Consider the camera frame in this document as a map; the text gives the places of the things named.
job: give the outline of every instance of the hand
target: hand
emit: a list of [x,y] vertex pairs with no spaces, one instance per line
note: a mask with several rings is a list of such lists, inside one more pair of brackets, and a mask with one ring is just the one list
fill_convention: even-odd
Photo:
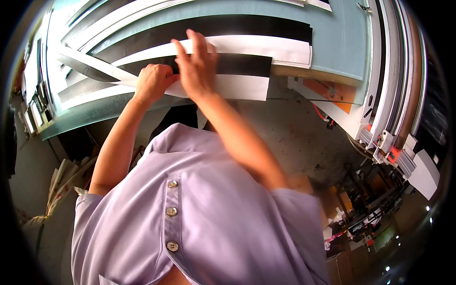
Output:
[[173,74],[169,65],[149,64],[141,69],[132,100],[149,107],[177,80],[179,74]]
[[206,42],[202,34],[188,29],[187,37],[193,43],[194,54],[192,55],[187,55],[178,40],[172,39],[171,42],[176,46],[176,63],[179,66],[182,86],[188,97],[197,102],[214,94],[218,54],[215,47]]

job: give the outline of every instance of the lavender polo shirt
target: lavender polo shirt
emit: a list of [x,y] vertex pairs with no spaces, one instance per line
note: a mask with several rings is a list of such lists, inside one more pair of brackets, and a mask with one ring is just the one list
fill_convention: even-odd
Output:
[[216,133],[174,124],[105,197],[76,201],[74,284],[329,284],[316,198],[267,191]]

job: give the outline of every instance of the shirt placket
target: shirt placket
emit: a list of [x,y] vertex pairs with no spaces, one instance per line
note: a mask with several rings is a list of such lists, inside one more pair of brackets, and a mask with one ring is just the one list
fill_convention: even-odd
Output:
[[195,284],[197,283],[185,266],[181,238],[181,178],[169,177],[166,181],[163,243],[169,258]]

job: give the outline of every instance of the white paper strip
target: white paper strip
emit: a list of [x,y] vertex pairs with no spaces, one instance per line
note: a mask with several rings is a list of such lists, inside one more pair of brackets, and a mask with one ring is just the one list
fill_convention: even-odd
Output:
[[301,0],[301,1],[293,1],[293,0],[275,0],[275,1],[290,3],[290,4],[293,4],[293,5],[298,5],[298,6],[304,7],[303,2],[305,2],[306,0]]
[[[268,86],[269,77],[217,74],[214,89],[225,99],[266,101]],[[187,98],[180,81],[171,85],[165,94]]]
[[331,11],[331,6],[329,6],[328,3],[325,3],[323,1],[320,1],[320,0],[306,0],[306,4],[310,4],[310,5],[314,5],[314,6],[317,6],[317,7],[320,7],[320,8],[323,8],[325,10],[328,10],[328,11]]
[[136,0],[96,21],[68,45],[87,53],[103,39],[126,25],[159,10],[189,1],[193,0]]
[[138,80],[138,77],[136,75],[117,68],[107,62],[91,57],[85,53],[78,52],[69,47],[61,46],[59,47],[58,52],[81,63],[87,64],[107,75],[117,78],[118,80],[122,81],[124,85],[133,87],[136,86],[136,81]]
[[[275,36],[228,35],[207,36],[206,41],[213,44],[219,53],[242,53],[272,57],[272,64],[309,68],[311,65],[311,46],[308,42]],[[192,41],[183,40],[181,44],[187,53],[193,53]],[[112,63],[120,66],[145,59],[176,55],[173,43],[152,47]]]
[[[268,92],[269,78],[248,75],[217,74],[215,76],[215,91],[226,99],[245,99],[265,101]],[[101,89],[77,98],[62,102],[62,111],[83,103],[97,99],[115,96],[119,94],[131,93],[135,91],[132,86],[112,86]],[[177,81],[171,85],[165,94],[187,98],[181,82]]]

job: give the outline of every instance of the person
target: person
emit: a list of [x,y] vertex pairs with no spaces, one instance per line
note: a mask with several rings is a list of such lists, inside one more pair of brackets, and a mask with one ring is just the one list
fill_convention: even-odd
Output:
[[[74,284],[328,284],[317,198],[290,189],[266,143],[214,91],[218,55],[187,30],[176,63],[141,70],[88,194],[76,201]],[[149,106],[180,80],[216,132],[173,124],[128,173]]]

